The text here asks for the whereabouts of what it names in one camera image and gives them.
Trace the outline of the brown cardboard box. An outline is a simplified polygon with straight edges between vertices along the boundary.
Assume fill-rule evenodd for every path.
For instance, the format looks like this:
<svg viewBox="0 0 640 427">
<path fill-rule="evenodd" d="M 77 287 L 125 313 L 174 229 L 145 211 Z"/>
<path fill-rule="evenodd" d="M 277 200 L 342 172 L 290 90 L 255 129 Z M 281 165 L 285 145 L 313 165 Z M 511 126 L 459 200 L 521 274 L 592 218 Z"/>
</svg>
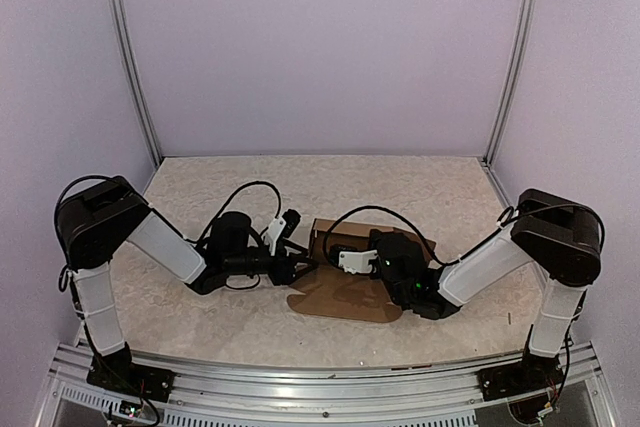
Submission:
<svg viewBox="0 0 640 427">
<path fill-rule="evenodd" d="M 337 247 L 360 252 L 369 249 L 370 234 L 392 233 L 398 239 L 417 244 L 425 261 L 430 260 L 419 237 L 399 227 L 344 221 L 336 228 L 329 219 L 316 218 L 309 236 L 311 258 L 319 263 L 313 272 L 296 280 L 287 304 L 296 313 L 371 323 L 390 323 L 402 316 L 403 309 L 392 301 L 384 282 L 368 274 L 351 274 L 332 266 L 324 256 Z"/>
</svg>

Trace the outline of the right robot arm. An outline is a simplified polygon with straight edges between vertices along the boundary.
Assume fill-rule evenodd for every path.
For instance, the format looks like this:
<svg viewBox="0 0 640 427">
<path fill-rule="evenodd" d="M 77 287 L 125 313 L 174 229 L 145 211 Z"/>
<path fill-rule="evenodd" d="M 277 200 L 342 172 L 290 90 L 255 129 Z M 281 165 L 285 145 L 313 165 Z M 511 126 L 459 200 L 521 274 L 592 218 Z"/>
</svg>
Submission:
<svg viewBox="0 0 640 427">
<path fill-rule="evenodd" d="M 551 371 L 580 302 L 601 272 L 605 227 L 591 208 L 528 189 L 515 214 L 500 220 L 487 239 L 458 259 L 429 267 L 421 241 L 400 232 L 374 233 L 374 271 L 391 300 L 430 320 L 457 313 L 473 297 L 530 263 L 547 274 L 543 300 L 530 329 L 527 356 L 515 363 L 514 385 L 535 389 Z"/>
</svg>

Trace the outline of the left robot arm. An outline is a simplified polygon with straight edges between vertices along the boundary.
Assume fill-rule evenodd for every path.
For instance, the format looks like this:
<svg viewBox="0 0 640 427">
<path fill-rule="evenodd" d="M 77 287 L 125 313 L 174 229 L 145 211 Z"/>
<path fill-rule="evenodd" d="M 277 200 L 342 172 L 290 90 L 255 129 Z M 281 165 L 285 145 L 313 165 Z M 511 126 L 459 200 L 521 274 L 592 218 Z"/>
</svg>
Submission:
<svg viewBox="0 0 640 427">
<path fill-rule="evenodd" d="M 115 277 L 126 261 L 144 257 L 199 296 L 226 288 L 232 277 L 266 277 L 289 286 L 318 264 L 292 241 L 301 220 L 281 202 L 259 230 L 225 200 L 196 238 L 183 234 L 122 176 L 87 175 L 59 195 L 53 225 L 64 257 L 58 287 L 70 290 L 93 352 L 92 382 L 133 390 L 151 371 L 132 359 L 122 330 Z"/>
</svg>

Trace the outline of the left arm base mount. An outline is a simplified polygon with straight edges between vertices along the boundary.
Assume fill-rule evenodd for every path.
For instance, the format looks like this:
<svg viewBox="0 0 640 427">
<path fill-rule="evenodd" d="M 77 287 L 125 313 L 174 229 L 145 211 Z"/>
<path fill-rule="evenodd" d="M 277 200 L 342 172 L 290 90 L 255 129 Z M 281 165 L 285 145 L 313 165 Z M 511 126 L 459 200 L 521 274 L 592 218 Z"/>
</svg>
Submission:
<svg viewBox="0 0 640 427">
<path fill-rule="evenodd" d="M 94 363 L 87 375 L 87 382 L 108 391 L 166 403 L 175 376 L 168 369 L 138 364 L 131 364 L 124 374 L 116 374 Z"/>
</svg>

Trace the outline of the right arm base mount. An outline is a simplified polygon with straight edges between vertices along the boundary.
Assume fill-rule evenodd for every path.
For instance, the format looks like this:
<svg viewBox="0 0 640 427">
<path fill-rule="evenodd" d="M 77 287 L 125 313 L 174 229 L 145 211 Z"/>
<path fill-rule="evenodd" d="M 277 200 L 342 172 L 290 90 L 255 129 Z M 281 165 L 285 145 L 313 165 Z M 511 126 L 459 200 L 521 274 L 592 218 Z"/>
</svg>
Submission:
<svg viewBox="0 0 640 427">
<path fill-rule="evenodd" d="M 513 397 L 559 385 L 564 378 L 557 358 L 527 357 L 477 374 L 484 401 Z"/>
</svg>

